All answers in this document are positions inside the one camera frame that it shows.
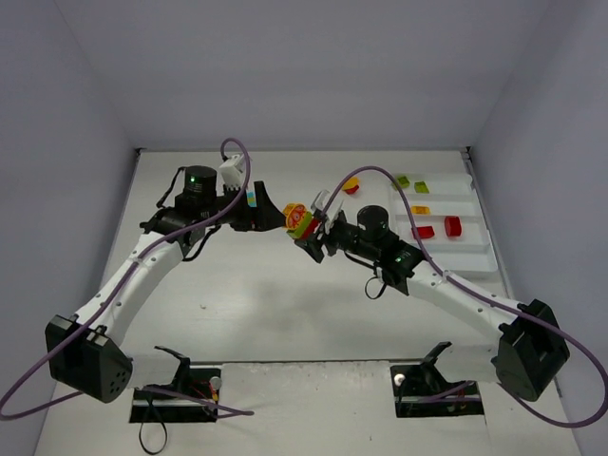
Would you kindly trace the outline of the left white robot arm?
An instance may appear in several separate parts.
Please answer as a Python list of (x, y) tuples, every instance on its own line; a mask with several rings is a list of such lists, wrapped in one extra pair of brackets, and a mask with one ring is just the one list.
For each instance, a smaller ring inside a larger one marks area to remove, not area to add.
[(124, 337), (143, 304), (178, 265), (197, 257), (222, 226), (237, 232), (282, 227), (283, 214), (270, 201), (262, 181), (251, 179), (243, 157), (219, 169), (182, 166), (182, 191), (171, 206), (159, 199), (157, 211), (141, 223), (142, 234), (118, 271), (73, 316), (54, 316), (45, 329), (53, 379), (102, 403), (126, 389), (167, 387), (183, 392), (190, 378), (189, 357), (163, 346), (161, 362), (144, 368), (122, 349)]

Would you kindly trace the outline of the small green lego brick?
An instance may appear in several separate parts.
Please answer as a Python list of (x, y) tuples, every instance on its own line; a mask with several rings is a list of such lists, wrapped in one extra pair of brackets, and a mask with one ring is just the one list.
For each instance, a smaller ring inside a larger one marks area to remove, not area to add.
[(414, 183), (414, 190), (419, 194), (429, 193), (428, 186), (423, 180)]

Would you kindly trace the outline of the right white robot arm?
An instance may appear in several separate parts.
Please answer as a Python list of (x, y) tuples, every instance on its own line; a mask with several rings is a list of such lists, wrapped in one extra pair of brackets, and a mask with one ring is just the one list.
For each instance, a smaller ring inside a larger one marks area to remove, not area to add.
[(296, 240), (314, 261), (342, 251), (363, 258), (387, 287), (426, 301), (478, 332), (483, 342), (439, 342), (423, 361), (450, 384), (497, 383), (508, 393), (537, 401), (570, 356), (554, 332), (557, 319), (538, 299), (521, 304), (500, 298), (448, 272), (437, 271), (421, 249), (389, 228), (388, 212), (377, 205), (361, 209), (357, 222), (339, 212), (332, 221), (313, 222), (313, 231)]

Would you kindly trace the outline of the red rounded lego brick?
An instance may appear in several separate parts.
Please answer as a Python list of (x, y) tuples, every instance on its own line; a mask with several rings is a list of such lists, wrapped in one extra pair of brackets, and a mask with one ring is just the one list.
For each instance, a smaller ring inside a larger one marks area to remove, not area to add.
[(459, 238), (463, 233), (461, 219), (457, 216), (445, 217), (444, 227), (448, 238)]

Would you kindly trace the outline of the yellow lego brick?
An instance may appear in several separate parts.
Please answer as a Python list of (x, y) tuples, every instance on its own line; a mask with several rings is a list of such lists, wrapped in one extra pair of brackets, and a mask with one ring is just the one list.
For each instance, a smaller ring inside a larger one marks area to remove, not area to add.
[(431, 211), (430, 208), (428, 206), (424, 206), (424, 205), (414, 205), (411, 207), (411, 212), (414, 215), (430, 215)]

